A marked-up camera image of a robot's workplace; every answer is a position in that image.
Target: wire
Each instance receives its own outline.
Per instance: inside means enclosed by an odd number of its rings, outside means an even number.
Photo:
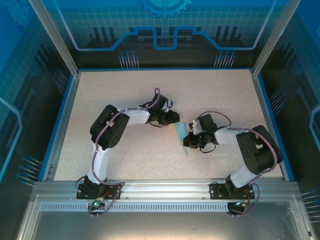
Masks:
[[[247,189],[245,189],[245,190],[243,190],[245,193],[246,193],[246,195],[248,196],[248,201],[250,202],[250,192],[247,190]]]
[[[123,188],[124,186],[125,186],[125,184],[122,184],[122,185],[121,185],[121,187],[119,188],[118,192],[117,192],[116,195],[114,196],[112,202],[109,204],[109,206],[108,206],[103,212],[101,212],[100,214],[97,213],[97,215],[96,215],[97,217],[106,214],[106,213],[110,210],[110,208],[112,207],[112,205],[113,205],[114,202],[116,201],[117,197],[119,196],[119,194],[120,194],[120,192],[122,191],[122,188]],[[93,216],[92,207],[93,207],[93,204],[91,204],[91,205],[88,207],[88,213]]]
[[[241,211],[238,211],[238,210],[231,210],[235,213],[238,213],[238,214],[241,214]],[[276,233],[274,233],[267,225],[265,225],[260,219],[258,219],[257,217],[254,217],[254,216],[251,216],[251,215],[246,215],[247,218],[250,218],[258,223],[260,223],[262,226],[265,227],[265,229],[267,229],[269,231],[269,233],[271,233],[274,237],[276,237],[278,239],[278,235]]]
[[[141,106],[146,108],[151,102],[150,101],[147,101],[145,104],[142,104]]]
[[[80,178],[74,183],[74,186],[75,186],[76,189],[79,190],[79,187],[77,187],[77,183],[78,183],[81,179],[84,179],[85,177],[86,177],[86,176],[80,177]]]
[[[249,214],[250,212],[252,212],[252,210],[255,209],[255,207],[257,206],[257,204],[258,204],[258,202],[259,202],[259,200],[260,200],[260,188],[259,188],[258,184],[256,184],[255,182],[253,182],[252,185],[255,185],[255,186],[256,186],[257,192],[258,192],[258,196],[256,197],[256,201],[255,201],[255,203],[253,204],[253,206],[252,206],[248,211],[246,211],[245,213],[242,213],[242,212],[240,212],[240,211],[238,211],[238,210],[230,210],[230,211],[232,211],[232,212],[238,213],[238,217],[239,217],[239,216],[245,216],[245,215]]]
[[[269,147],[270,151],[272,152],[273,159],[274,159],[273,166],[270,169],[259,173],[257,176],[255,176],[253,179],[251,179],[250,182],[248,183],[249,186],[252,186],[252,185],[256,186],[257,192],[258,192],[258,196],[257,196],[256,202],[254,203],[252,208],[250,208],[247,212],[241,214],[242,216],[244,216],[244,215],[247,215],[248,213],[250,213],[257,206],[257,204],[258,204],[258,202],[260,200],[260,188],[259,188],[258,184],[254,183],[254,181],[257,180],[258,178],[260,178],[263,174],[269,173],[272,170],[274,170],[276,168],[277,164],[278,164],[278,160],[277,160],[277,155],[276,155],[276,152],[275,152],[274,148],[271,146],[271,144],[268,142],[268,140],[264,136],[262,136],[259,132],[255,131],[253,129],[250,129],[250,128],[231,128],[231,127],[228,127],[228,129],[231,130],[231,131],[248,131],[248,132],[254,133],[259,138],[261,138],[265,142],[265,144]]]
[[[160,129],[164,127],[164,126],[154,125],[154,124],[153,124],[153,123],[151,123],[151,122],[150,122],[150,125],[151,125],[151,126],[154,126],[154,127],[156,127],[156,128],[160,128]]]
[[[227,127],[231,126],[231,124],[232,124],[231,119],[227,115],[225,115],[225,114],[223,114],[222,112],[219,112],[219,111],[205,111],[205,112],[201,113],[195,120],[197,121],[201,116],[203,116],[205,114],[210,114],[210,113],[212,113],[212,114],[220,114],[220,115],[224,116],[229,121],[229,125]]]
[[[107,128],[111,125],[111,123],[114,122],[114,120],[120,115],[120,114],[123,114],[125,112],[129,112],[129,111],[141,111],[141,110],[147,110],[147,109],[150,109],[152,108],[154,105],[156,105],[156,103],[159,101],[159,98],[160,98],[160,89],[158,87],[156,87],[154,89],[154,94],[157,95],[157,98],[156,100],[154,101],[153,104],[151,105],[148,105],[147,107],[131,107],[131,108],[127,108],[127,109],[124,109],[124,110],[121,110],[121,111],[118,111],[111,119],[110,121],[108,121],[108,123],[104,126],[104,128],[101,130],[101,132],[98,134],[98,136],[96,137],[95,139],[95,151],[94,151],[94,154],[93,154],[93,157],[92,157],[92,162],[91,162],[91,170],[92,170],[92,175],[94,176],[94,178],[101,184],[103,185],[107,185],[107,186],[116,186],[116,185],[120,185],[121,184],[121,187],[119,189],[119,191],[117,192],[117,194],[115,195],[116,197],[112,200],[111,204],[108,206],[108,208],[106,208],[106,210],[104,212],[102,212],[100,215],[103,215],[105,213],[107,213],[107,211],[111,208],[112,204],[114,203],[114,201],[116,200],[116,198],[118,197],[118,195],[120,194],[123,186],[126,184],[126,182],[122,181],[122,182],[115,182],[115,183],[107,183],[107,182],[104,182],[102,181],[101,179],[98,178],[97,174],[96,174],[96,171],[95,171],[95,161],[96,161],[96,157],[97,157],[97,154],[99,152],[99,139],[100,137],[102,136],[102,134],[104,134],[104,132],[107,130]],[[91,214],[91,208],[89,207],[88,209],[88,213]]]
[[[210,151],[202,151],[202,148],[200,147],[200,152],[202,152],[203,154],[208,154],[208,153],[212,153],[214,150],[216,150],[217,146],[213,143],[214,145],[214,149],[210,150]]]

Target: enclosure wall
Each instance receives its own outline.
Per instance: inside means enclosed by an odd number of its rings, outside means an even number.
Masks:
[[[0,1],[0,34],[0,236],[11,240],[39,173],[70,72],[28,1]]]
[[[286,0],[45,0],[81,69],[251,68]]]
[[[320,191],[319,10],[319,1],[300,2],[261,71],[270,108],[302,193]]]

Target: black mounting bracket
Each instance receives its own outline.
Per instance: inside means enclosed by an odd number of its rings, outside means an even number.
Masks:
[[[78,191],[76,193],[76,199],[91,199],[95,200],[101,196],[104,196],[105,200],[113,200],[120,189],[121,184],[115,186],[107,186],[104,185],[103,192],[97,195],[96,192],[92,191],[92,189],[85,183],[79,184]],[[120,199],[121,193],[117,196],[116,199]]]
[[[248,195],[245,190],[249,191],[250,199],[255,199],[254,189],[249,185],[237,188],[236,191],[234,191],[232,195],[230,195],[225,183],[214,182],[212,184],[209,184],[211,200],[247,200]]]

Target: work surface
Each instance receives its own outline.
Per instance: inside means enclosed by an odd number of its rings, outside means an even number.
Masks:
[[[180,121],[191,123],[204,111],[226,114],[232,126],[266,126],[249,70],[158,70],[83,72],[58,162],[55,180],[77,180],[91,167],[93,143],[90,127],[106,105],[137,107],[161,94],[174,101]],[[218,127],[228,121],[213,114]],[[188,149],[185,155],[173,125],[128,126],[114,148],[108,179],[225,178],[244,164],[238,146],[218,145],[203,154]],[[264,177],[282,177],[279,167]]]

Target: metal frame post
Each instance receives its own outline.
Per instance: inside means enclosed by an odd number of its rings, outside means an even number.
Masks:
[[[259,83],[258,77],[257,76],[253,76],[252,72],[251,72],[251,77],[252,77],[252,82],[253,82],[257,97],[258,97],[260,105],[261,105],[262,113],[263,113],[263,116],[264,116],[264,119],[265,119],[266,126],[268,128],[268,131],[269,131],[270,135],[272,136],[272,138],[274,139],[275,143],[279,146],[277,135],[276,135],[276,132],[275,132],[275,128],[274,128],[274,125],[273,125],[273,123],[271,121],[270,113],[268,111],[268,107],[267,107],[267,104],[266,104],[266,99],[265,99],[264,94],[262,92],[262,88],[261,88],[261,85]],[[279,163],[279,165],[281,167],[281,172],[283,174],[284,179],[287,182],[289,182],[290,178],[289,178],[289,175],[288,175],[288,172],[287,172],[287,168],[286,168],[285,162],[282,161],[282,162]]]
[[[46,165],[42,166],[43,168],[45,168],[44,174],[42,177],[40,174],[39,176],[40,178],[38,179],[38,181],[46,181],[49,178],[49,172],[52,166],[58,165],[58,161],[60,158],[62,146],[64,143],[64,139],[65,139],[68,123],[69,123],[69,118],[70,118],[72,107],[76,98],[80,77],[81,77],[81,73],[79,73],[77,77],[73,77],[72,79],[70,89],[67,92],[67,97],[66,97],[65,105],[61,115],[61,119],[58,124],[56,134],[53,140],[52,148],[48,156],[48,160],[46,162]]]
[[[64,40],[62,39],[58,29],[56,28],[54,21],[50,17],[49,12],[47,11],[45,5],[41,0],[28,0],[31,4],[35,14],[38,16],[40,22],[42,23],[44,29],[51,38],[54,46],[61,55],[64,63],[68,67],[69,71],[74,77],[78,76],[78,67],[73,60]]]
[[[279,38],[283,34],[287,24],[289,23],[292,15],[295,13],[301,0],[288,0],[283,12],[281,13],[274,29],[272,30],[266,44],[264,45],[258,59],[253,66],[253,76],[256,77],[260,73],[261,69],[265,65],[268,57],[270,56],[272,50],[277,44]]]

